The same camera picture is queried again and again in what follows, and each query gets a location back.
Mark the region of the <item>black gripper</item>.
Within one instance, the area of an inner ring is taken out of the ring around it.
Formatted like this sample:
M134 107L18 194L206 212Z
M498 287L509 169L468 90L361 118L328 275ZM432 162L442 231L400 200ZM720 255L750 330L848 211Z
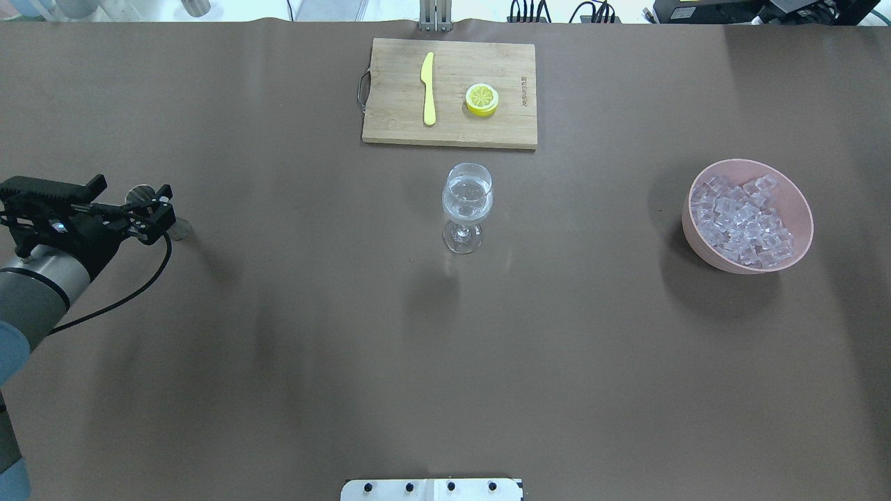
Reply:
M146 208L81 202L49 209L42 216L42 245L69 254L96 279L128 239L146 246L162 237L177 241L171 186L143 191Z

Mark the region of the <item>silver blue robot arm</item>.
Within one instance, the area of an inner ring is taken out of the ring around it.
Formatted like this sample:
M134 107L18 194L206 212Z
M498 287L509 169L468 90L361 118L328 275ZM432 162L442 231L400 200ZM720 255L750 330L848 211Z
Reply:
M170 185L133 189L120 205L98 202L106 188L103 175L83 185L25 175L3 181L2 226L14 255L1 269L2 383L22 371L43 340L80 324L63 317L125 240L165 242L151 283L168 266L176 223Z

